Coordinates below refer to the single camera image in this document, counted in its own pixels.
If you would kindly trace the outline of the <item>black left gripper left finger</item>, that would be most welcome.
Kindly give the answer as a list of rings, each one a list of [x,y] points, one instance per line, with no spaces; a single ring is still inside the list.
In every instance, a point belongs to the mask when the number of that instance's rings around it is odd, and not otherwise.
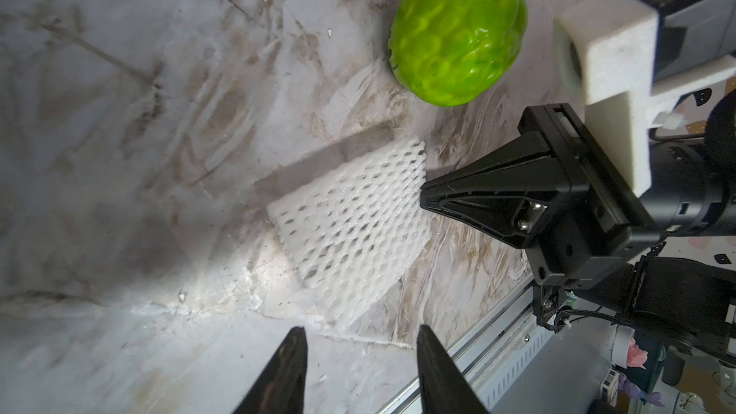
[[[235,414],[301,414],[308,373],[308,339],[304,327],[289,330]]]

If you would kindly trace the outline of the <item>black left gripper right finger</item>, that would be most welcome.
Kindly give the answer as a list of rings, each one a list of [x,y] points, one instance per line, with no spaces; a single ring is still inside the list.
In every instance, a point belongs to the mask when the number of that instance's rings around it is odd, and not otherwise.
[[[417,366],[423,414],[487,414],[429,325],[417,337]]]

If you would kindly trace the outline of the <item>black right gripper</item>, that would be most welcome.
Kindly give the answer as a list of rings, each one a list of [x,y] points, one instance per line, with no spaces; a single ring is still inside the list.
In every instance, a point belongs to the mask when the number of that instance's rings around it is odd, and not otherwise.
[[[569,105],[528,107],[519,132],[427,182],[420,202],[526,248],[543,286],[591,288],[667,237],[735,232],[733,137],[648,138],[652,185],[637,197]]]

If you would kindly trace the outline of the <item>green custard apple dark spots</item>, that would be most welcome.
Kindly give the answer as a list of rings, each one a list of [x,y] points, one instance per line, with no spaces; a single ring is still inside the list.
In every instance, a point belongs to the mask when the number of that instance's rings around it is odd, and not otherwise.
[[[527,19],[526,0],[401,0],[388,40],[390,68],[429,104],[465,105],[514,64]]]

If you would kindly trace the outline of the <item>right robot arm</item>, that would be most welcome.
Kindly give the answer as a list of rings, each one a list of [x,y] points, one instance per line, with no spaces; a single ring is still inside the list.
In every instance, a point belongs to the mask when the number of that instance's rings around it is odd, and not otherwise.
[[[568,293],[678,348],[735,360],[735,274],[656,246],[735,232],[735,158],[705,136],[647,140],[651,188],[634,195],[568,105],[528,107],[519,136],[423,185],[427,211],[525,252],[538,323],[576,316]]]

